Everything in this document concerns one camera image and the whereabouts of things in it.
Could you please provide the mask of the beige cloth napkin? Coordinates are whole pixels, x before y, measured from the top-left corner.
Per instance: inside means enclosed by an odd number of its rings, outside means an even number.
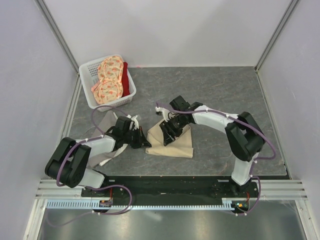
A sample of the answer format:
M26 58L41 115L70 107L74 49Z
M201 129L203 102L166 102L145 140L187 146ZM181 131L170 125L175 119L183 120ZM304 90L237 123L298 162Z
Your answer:
M174 142L165 146L160 123L161 122L158 122L147 131L146 138L151 144L151 147L146 148L145 152L155 156L191 159L194 152L191 127L189 125L185 126L182 130L182 135Z

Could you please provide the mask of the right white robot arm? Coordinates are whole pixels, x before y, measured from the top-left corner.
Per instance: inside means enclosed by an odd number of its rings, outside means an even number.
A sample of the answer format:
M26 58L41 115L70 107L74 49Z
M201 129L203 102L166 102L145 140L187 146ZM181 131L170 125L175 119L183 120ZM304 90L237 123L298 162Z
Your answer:
M182 96L169 103L170 107L156 104L157 114L163 116L159 124L165 146L173 143L189 124L202 125L226 134L231 152L235 156L234 168L231 173L232 182L229 191L235 197L247 191L250 171L254 158L262 150L265 139L256 121L250 113L228 114L200 102L189 104Z

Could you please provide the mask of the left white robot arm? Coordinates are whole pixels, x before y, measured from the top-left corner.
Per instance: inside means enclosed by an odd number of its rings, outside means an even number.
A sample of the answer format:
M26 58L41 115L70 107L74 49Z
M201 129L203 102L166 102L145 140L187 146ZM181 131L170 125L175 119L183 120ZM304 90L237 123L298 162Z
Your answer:
M45 166L45 174L56 180L59 187L84 186L92 188L99 197L106 196L110 185L105 176L87 165L89 159L101 154L115 153L124 146L133 149L150 148L137 116L120 116L115 125L92 138L75 140L64 137Z

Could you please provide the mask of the grey cloth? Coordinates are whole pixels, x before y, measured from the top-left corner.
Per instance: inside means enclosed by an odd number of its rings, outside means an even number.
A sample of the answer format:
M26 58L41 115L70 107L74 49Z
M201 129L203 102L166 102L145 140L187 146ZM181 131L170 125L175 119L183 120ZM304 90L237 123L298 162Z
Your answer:
M110 127L114 126L116 124L118 116L113 111L108 111L98 127L103 131L106 132ZM112 158L117 157L120 155L126 148L127 144L124 144L121 148L119 148L117 151L114 152L107 152L107 153L101 153L96 156L93 156L89 158L87 167L93 169L95 166L100 165L103 166L108 161L110 161Z

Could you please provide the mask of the red cloth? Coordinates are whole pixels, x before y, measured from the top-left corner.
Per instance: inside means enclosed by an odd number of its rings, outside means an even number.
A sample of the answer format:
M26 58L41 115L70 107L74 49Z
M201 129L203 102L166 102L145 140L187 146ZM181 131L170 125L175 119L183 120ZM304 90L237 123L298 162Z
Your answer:
M129 77L128 77L128 63L124 62L123 63L123 72L122 72L122 88L123 88L123 93L122 97L126 97L130 95L130 86L129 86Z

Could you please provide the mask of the orange floral cloth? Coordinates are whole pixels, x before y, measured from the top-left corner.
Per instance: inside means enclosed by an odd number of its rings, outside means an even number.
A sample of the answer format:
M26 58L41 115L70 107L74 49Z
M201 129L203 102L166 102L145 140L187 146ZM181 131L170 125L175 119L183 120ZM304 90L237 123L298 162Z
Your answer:
M106 57L97 68L98 82L91 88L99 105L118 100L123 95L124 61L119 55Z

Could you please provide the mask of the white plastic basket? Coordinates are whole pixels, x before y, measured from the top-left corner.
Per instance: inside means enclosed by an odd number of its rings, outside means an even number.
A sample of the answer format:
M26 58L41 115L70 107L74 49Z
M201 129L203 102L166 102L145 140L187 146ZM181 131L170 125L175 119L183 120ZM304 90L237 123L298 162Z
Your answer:
M83 91L91 109L104 112L132 101L137 90L125 61L119 54L101 57L79 67Z

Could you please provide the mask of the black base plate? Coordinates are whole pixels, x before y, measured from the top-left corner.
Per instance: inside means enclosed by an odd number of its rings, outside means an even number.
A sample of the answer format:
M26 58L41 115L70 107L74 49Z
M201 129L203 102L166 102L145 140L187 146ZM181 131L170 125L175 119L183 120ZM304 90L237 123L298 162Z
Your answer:
M243 186L237 186L230 176L205 175L164 175L164 176L107 176L104 187L121 185L127 187L133 196L147 194L151 196L169 194L208 194L218 198L255 198L259 185L249 180Z

